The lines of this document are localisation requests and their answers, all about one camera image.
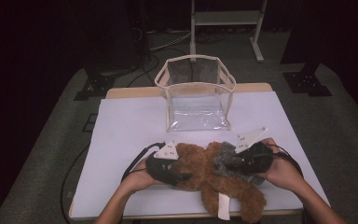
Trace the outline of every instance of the dark background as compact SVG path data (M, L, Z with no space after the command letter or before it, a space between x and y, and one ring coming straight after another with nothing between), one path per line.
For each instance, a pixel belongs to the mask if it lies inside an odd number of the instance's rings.
M0 205L72 75L90 61L126 67L143 56L136 44L117 44L131 40L125 38L132 35L131 27L142 25L137 0L126 6L123 1L75 2L0 1ZM257 2L241 1L241 7L258 8ZM190 1L144 3L148 30L189 28ZM123 7L130 7L127 15L118 10ZM198 10L207 8L239 5L234 0L197 1ZM114 22L115 16L120 22ZM105 29L108 21L114 29ZM358 104L358 1L269 1L263 29L289 28L282 63L305 62L316 44L321 63L341 77Z

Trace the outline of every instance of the plush toy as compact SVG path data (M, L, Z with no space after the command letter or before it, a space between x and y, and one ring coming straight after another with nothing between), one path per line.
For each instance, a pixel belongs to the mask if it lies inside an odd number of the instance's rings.
M266 200L252 183L238 175L221 175L216 172L215 158L219 157L221 143L212 142L206 149L180 143L176 146L179 159L171 164L170 172L186 176L175 186L185 190L200 190L206 210L217 217L219 193L237 198L241 203L241 218L255 223L262 215Z

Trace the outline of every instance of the teddy bear leg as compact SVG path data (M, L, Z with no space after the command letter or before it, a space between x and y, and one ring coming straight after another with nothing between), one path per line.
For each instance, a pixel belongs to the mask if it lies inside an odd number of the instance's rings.
M219 194L210 185L203 184L200 187L201 199L205 209L211 216L217 217L219 210Z
M260 190L256 188L244 190L238 199L241 202L241 217L243 220L256 223L261 219L266 199Z

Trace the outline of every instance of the white paper tag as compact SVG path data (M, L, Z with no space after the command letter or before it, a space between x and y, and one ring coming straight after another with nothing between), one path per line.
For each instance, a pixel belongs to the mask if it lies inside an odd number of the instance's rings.
M223 220L229 220L229 197L219 193L219 211L217 216Z
M165 144L165 146L154 154L154 157L157 159L165 160L177 160L179 158L176 151L176 146L173 141Z
M254 143L257 142L257 140L268 131L269 129L267 127L263 127L261 129L257 129L255 131L244 133L241 135L238 135L238 143L237 147L235 148L236 153L240 153L249 147L251 147Z

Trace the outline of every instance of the plastic basket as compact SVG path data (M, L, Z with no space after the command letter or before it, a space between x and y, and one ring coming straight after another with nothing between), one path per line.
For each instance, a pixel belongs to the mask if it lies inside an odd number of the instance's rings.
M219 58L169 59L155 82L167 100L167 132L231 129L227 115L236 81Z

